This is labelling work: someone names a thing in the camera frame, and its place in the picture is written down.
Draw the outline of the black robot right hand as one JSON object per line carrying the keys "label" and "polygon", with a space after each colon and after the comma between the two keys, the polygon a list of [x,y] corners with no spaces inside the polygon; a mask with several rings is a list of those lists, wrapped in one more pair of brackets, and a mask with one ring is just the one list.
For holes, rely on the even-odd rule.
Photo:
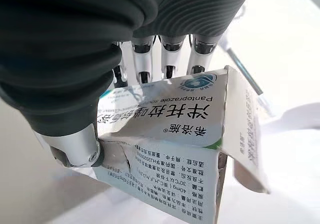
{"label": "black robot right hand", "polygon": [[0,0],[0,96],[65,167],[97,167],[100,96],[122,41],[219,37],[245,0]]}

